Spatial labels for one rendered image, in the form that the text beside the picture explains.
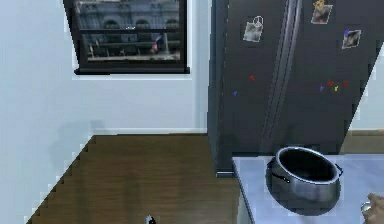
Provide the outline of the dark grey fridge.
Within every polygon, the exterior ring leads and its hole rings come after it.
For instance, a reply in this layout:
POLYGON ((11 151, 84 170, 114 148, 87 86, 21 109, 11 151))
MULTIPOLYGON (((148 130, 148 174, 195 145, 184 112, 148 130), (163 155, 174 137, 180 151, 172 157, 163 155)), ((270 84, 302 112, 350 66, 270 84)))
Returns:
POLYGON ((208 139, 219 176, 235 156, 272 156, 285 146, 339 153, 380 49, 384 0, 325 0, 326 25, 311 23, 316 0, 302 0, 294 57, 281 114, 267 151, 260 146, 286 0, 212 0, 208 139), (247 22, 264 19, 258 43, 247 22), (359 45, 343 49, 346 30, 359 45))

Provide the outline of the grey metal pot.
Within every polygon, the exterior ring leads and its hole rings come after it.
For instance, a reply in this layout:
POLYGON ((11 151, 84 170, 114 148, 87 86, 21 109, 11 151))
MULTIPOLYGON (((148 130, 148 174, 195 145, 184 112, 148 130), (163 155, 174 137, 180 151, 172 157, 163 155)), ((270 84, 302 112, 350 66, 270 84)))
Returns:
POLYGON ((338 202, 343 169, 323 154, 304 147, 280 149, 266 166, 266 185, 284 208, 316 216, 338 202))

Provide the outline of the photo with yellow magnet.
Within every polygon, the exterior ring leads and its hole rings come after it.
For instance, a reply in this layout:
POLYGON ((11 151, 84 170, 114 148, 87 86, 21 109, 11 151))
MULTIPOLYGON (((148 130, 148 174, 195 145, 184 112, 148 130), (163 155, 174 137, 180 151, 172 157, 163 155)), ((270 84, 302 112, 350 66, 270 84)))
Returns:
POLYGON ((314 11, 311 23, 315 25, 326 25, 328 23, 333 6, 326 5, 325 0, 316 0, 313 3, 314 11))

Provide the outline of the photo with purple magnet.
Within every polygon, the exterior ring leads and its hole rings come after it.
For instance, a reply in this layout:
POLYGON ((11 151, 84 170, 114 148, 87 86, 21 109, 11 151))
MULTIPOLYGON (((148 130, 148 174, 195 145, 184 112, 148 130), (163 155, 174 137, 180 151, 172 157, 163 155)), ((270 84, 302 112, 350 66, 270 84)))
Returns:
POLYGON ((354 48, 359 45, 359 41, 361 38, 361 30, 346 30, 344 32, 344 38, 342 42, 342 48, 354 48))

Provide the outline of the photo with round magnet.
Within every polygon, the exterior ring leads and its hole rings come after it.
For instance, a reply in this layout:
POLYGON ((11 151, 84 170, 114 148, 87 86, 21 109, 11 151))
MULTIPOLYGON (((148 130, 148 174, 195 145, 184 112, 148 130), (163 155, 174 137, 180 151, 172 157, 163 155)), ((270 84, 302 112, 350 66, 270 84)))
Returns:
POLYGON ((256 16, 251 22, 247 22, 243 34, 243 40, 258 43, 263 33, 264 19, 262 16, 256 16))

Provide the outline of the black framed window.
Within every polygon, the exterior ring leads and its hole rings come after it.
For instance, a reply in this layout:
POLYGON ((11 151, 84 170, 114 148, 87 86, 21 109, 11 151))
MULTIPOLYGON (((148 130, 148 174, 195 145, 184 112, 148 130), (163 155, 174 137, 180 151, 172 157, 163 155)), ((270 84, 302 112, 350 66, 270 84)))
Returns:
POLYGON ((188 74, 187 0, 62 0, 77 75, 188 74))

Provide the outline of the pale grey table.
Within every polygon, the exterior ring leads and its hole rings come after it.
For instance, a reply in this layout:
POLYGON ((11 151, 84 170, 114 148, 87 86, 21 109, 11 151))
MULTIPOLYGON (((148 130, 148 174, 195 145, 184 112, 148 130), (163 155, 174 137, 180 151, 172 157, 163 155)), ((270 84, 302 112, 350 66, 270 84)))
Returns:
POLYGON ((369 193, 384 196, 384 154, 330 155, 344 171, 335 207, 319 216, 302 216, 280 205, 267 189, 271 156, 233 157, 235 172, 251 224, 363 224, 361 206, 369 193))

